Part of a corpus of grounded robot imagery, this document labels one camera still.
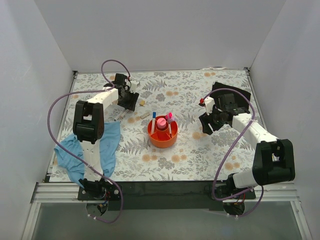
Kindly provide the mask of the small tan eraser block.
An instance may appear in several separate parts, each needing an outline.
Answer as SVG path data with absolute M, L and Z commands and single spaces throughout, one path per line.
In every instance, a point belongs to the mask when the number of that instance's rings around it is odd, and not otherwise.
M 146 102 L 145 102 L 144 100 L 141 100 L 140 103 L 139 103 L 139 105 L 140 105 L 140 106 L 144 106 L 145 103 L 146 103 Z

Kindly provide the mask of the blue capped marker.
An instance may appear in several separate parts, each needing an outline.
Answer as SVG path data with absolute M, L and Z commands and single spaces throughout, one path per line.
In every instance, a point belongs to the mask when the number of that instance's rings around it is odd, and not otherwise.
M 152 121 L 151 121 L 151 135 L 155 132 L 155 126 L 156 126 L 156 112 L 152 113 Z

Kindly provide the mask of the silver pen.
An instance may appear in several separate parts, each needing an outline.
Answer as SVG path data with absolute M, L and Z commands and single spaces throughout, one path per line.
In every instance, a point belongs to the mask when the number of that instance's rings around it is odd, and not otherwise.
M 171 122 L 168 122 L 168 129 L 169 129 L 169 136 L 172 138 L 172 128 L 171 128 Z

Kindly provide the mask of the pink capped glue bottle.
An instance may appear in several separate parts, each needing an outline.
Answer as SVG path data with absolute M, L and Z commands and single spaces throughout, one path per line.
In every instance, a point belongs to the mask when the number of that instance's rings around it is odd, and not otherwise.
M 167 121 L 164 117 L 160 117 L 156 121 L 156 127 L 160 131 L 164 131 L 168 126 L 167 126 Z

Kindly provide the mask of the orange round divided organizer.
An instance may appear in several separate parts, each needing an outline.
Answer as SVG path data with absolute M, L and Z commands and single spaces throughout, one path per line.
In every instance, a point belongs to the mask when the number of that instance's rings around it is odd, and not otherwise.
M 152 123 L 151 120 L 147 125 L 147 133 L 150 142 L 157 148 L 169 148 L 174 145 L 178 137 L 178 124 L 176 121 L 170 123 L 171 131 L 169 124 L 166 122 L 166 127 L 163 129 L 158 128 L 157 123 L 155 124 L 155 130 L 152 134 Z

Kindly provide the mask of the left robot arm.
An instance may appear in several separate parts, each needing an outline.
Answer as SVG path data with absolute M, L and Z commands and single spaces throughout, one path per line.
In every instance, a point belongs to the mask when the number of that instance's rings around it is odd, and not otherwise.
M 75 104 L 73 133 L 83 152 L 86 162 L 84 177 L 79 182 L 84 191 L 95 200 L 106 196 L 106 187 L 110 185 L 103 177 L 100 157 L 100 140 L 105 131 L 104 111 L 113 102 L 125 110 L 134 111 L 139 97 L 137 82 L 130 76 L 117 73 L 114 81 L 103 86 L 103 91 L 88 100 L 79 100 Z

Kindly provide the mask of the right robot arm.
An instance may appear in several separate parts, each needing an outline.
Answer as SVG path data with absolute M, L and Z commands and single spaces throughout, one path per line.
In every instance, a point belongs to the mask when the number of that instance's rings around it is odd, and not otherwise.
M 229 125 L 239 132 L 232 143 L 241 138 L 255 150 L 252 168 L 227 177 L 224 185 L 212 185 L 212 197 L 218 201 L 237 199 L 256 186 L 265 186 L 295 179 L 293 144 L 288 139 L 279 139 L 254 120 L 255 110 L 242 93 L 232 90 L 218 98 L 206 95 L 199 101 L 205 113 L 199 117 L 202 131 L 207 135 Z

